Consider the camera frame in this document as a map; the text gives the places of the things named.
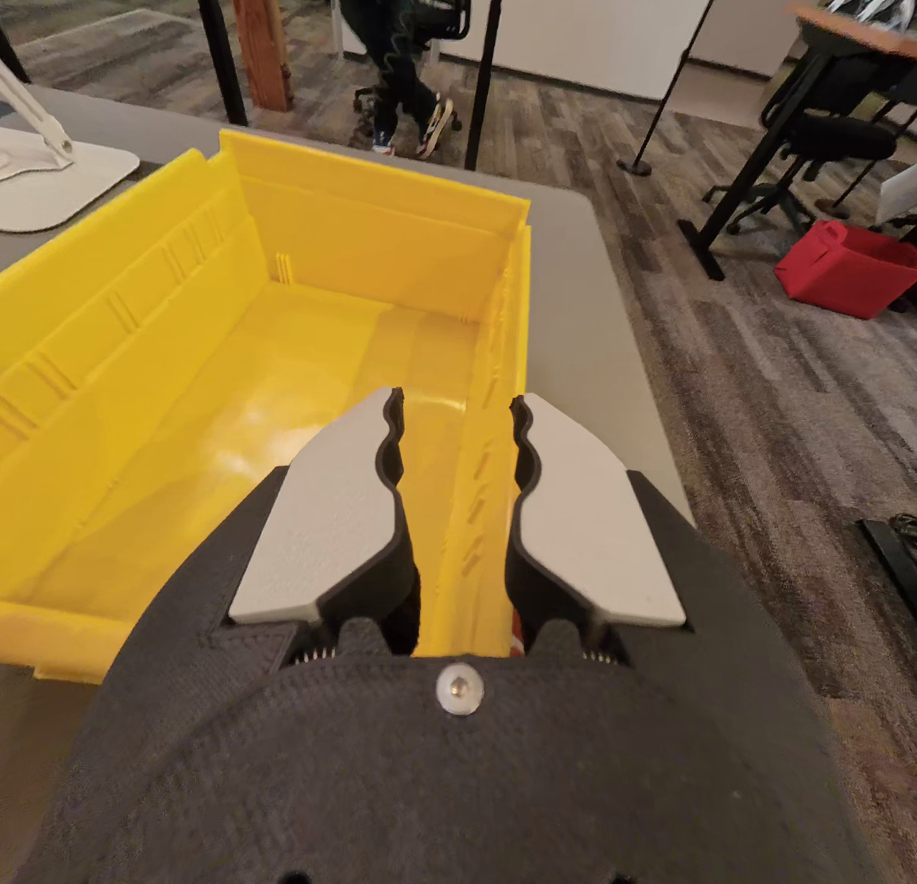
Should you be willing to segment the black desk foot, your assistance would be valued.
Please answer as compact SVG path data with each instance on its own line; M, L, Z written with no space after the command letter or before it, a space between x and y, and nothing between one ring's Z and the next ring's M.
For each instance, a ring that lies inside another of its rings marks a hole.
M860 519L856 525L916 618L916 515L900 512L887 522Z

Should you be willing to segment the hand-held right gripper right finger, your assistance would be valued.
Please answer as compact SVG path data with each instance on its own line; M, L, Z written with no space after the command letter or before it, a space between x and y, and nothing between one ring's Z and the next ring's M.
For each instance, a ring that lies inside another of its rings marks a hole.
M510 409L518 495L504 583L522 650L557 620L592 651L610 650L615 626L687 628L625 464L537 394L518 395Z

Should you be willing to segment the yellow plastic box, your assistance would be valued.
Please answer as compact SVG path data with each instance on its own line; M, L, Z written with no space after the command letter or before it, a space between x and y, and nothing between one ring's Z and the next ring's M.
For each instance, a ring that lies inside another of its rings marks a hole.
M2 665L99 684L321 427L405 393L419 657L511 652L530 199L224 129L2 273Z

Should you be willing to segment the white stand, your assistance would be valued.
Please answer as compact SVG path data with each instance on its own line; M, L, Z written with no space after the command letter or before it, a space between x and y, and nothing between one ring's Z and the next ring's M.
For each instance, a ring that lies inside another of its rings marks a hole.
M140 167L132 152L72 139L4 64L1 95L32 129L1 129L3 234L63 225Z

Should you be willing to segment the black sign stand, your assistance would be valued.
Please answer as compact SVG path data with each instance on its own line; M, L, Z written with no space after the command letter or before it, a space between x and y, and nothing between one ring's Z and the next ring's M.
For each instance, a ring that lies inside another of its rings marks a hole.
M648 126L648 130L640 144L640 147L636 151L636 155L629 160L619 159L618 161L616 161L617 167L619 169L627 172L628 174L632 176L646 178L650 176L652 173L651 165L645 160L646 151L648 149L650 141L652 140L653 136L656 133L656 130L659 125L659 121L661 117L663 116L663 114L665 113L665 110L668 106L668 103L671 99L674 89L677 86L677 83L682 75L682 72L684 68L686 67L689 61L689 58L692 54L692 49L694 47L694 44L696 40L698 39L698 37L700 36L701 31L704 28L704 24L706 20L708 19L708 16L714 6L715 1L716 0L707 1L704 7L704 11L702 12L693 30L692 35L689 37L689 40L682 51L682 54L679 58L676 69L674 73L672 74L672 77L668 85L668 88L666 90L666 93L663 95L663 97L659 101L659 104L656 109L656 113L653 115L653 118Z

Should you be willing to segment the white flat panel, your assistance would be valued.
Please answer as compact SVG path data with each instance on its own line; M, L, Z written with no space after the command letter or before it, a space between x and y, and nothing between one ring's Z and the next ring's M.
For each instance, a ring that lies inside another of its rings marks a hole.
M905 222L916 214L916 165L888 178L880 186L875 225Z

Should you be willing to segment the wooden post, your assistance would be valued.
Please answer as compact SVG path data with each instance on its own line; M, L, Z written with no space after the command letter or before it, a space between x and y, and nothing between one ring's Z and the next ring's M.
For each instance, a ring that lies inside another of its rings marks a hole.
M256 107L292 110L293 91L279 0L231 0L248 89Z

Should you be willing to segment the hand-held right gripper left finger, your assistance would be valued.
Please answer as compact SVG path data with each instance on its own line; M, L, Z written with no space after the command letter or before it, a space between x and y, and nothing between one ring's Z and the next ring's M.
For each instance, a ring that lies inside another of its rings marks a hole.
M368 618L389 648L418 644L419 569L399 483L405 393L383 387L316 432L292 458L227 616L295 622L336 637Z

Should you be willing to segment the red fabric bin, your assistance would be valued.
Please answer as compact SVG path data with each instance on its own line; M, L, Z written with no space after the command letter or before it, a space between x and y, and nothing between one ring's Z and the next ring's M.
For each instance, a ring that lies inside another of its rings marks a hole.
M869 320L915 285L916 248L862 227L821 220L774 273L794 301Z

